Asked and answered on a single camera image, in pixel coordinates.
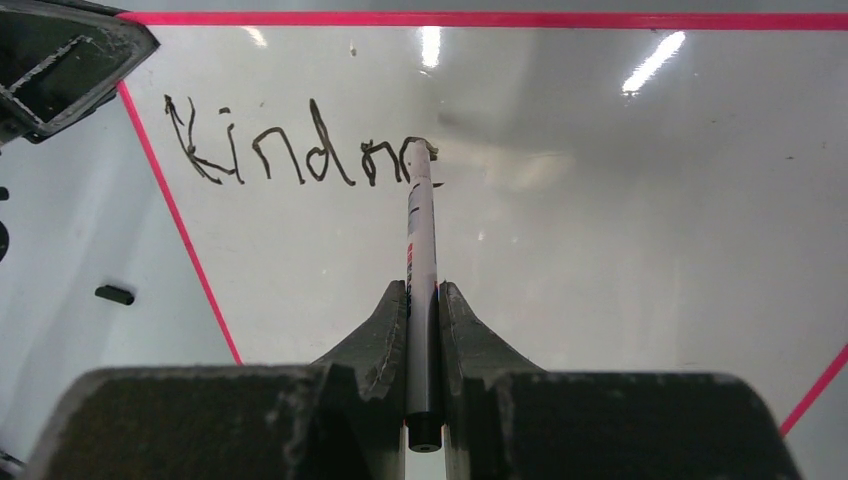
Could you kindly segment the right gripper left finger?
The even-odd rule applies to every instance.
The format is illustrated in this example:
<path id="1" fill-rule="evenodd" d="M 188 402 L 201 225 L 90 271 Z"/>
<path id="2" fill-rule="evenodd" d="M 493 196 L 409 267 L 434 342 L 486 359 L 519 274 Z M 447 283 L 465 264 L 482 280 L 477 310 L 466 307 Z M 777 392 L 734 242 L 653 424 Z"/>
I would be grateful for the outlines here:
<path id="1" fill-rule="evenodd" d="M 300 365 L 102 368 L 64 393 L 25 479 L 400 479 L 407 300 Z"/>

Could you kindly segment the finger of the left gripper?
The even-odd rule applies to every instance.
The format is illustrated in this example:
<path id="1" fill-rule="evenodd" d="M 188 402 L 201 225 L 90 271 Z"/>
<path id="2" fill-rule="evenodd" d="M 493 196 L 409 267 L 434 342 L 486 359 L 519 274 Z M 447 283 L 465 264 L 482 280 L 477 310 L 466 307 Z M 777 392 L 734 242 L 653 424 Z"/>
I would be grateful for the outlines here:
<path id="1" fill-rule="evenodd" d="M 159 46 L 123 15 L 91 1 L 2 1 L 3 144 L 41 143 L 115 97 Z"/>

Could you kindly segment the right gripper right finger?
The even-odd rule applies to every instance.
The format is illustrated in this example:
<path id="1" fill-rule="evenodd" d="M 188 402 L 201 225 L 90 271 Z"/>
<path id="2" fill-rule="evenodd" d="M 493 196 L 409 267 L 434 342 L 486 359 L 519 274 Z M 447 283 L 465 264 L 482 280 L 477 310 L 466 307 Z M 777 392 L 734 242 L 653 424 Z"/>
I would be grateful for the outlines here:
<path id="1" fill-rule="evenodd" d="M 546 371 L 440 288 L 451 479 L 797 479 L 762 398 L 718 372 Z"/>

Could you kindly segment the white whiteboard marker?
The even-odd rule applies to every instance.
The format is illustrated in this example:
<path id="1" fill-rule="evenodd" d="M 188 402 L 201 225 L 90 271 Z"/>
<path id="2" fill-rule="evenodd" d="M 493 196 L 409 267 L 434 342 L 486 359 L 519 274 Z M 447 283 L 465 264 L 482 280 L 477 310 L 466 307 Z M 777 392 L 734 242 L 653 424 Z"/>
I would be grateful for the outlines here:
<path id="1" fill-rule="evenodd" d="M 406 400 L 408 446 L 416 453 L 442 447 L 439 287 L 436 261 L 434 184 L 431 151 L 423 139 L 409 144 L 405 159 L 411 176 L 406 250 Z"/>

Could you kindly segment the pink framed whiteboard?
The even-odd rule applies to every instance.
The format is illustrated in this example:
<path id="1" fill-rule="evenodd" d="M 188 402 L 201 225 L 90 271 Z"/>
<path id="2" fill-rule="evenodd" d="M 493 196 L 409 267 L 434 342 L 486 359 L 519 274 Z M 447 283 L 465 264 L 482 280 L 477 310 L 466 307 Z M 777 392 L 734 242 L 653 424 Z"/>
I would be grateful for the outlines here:
<path id="1" fill-rule="evenodd" d="M 148 12 L 121 94 L 234 359 L 438 276 L 548 369 L 710 370 L 790 431 L 847 343 L 847 17 Z"/>

